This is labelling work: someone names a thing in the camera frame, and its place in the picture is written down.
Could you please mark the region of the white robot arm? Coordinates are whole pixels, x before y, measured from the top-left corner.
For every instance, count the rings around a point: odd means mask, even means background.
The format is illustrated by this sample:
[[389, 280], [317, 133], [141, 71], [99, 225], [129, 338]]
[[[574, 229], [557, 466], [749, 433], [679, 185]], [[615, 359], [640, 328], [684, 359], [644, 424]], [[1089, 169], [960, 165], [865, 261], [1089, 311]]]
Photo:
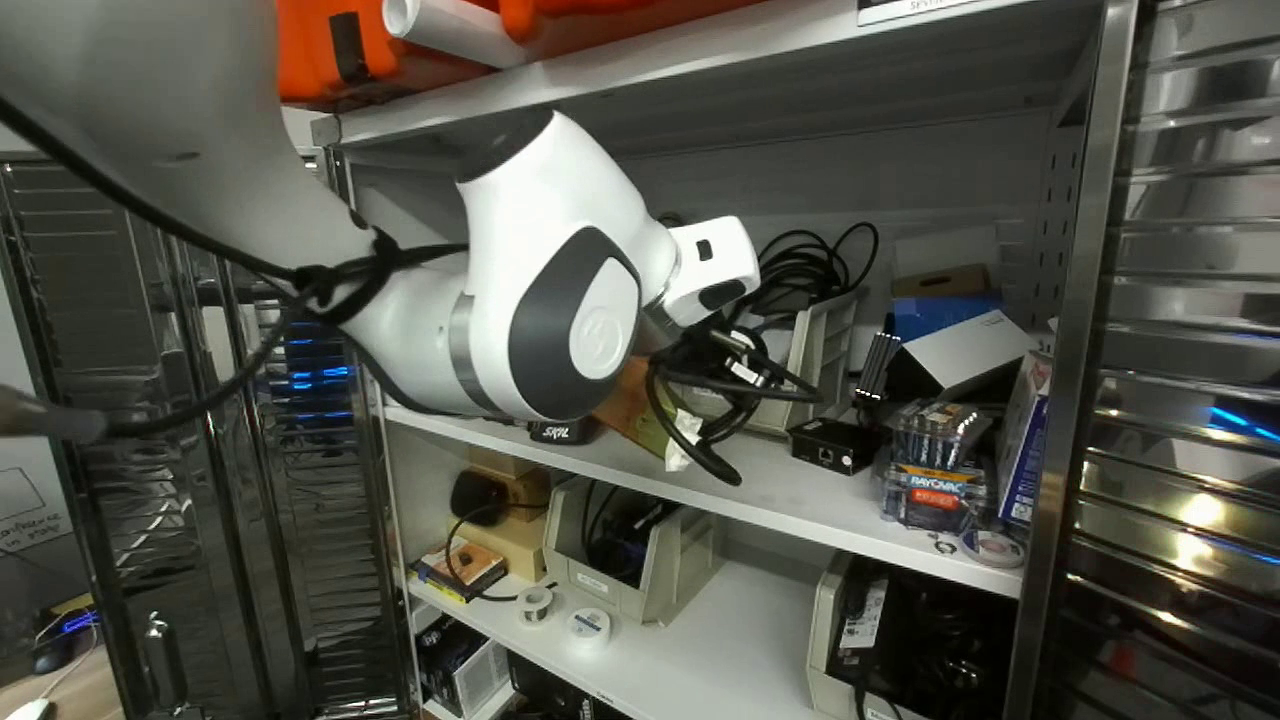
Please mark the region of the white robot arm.
[[456, 185], [470, 238], [396, 268], [344, 321], [377, 379], [415, 412], [578, 418], [650, 325], [692, 328], [762, 287], [742, 216], [664, 225], [566, 113]]

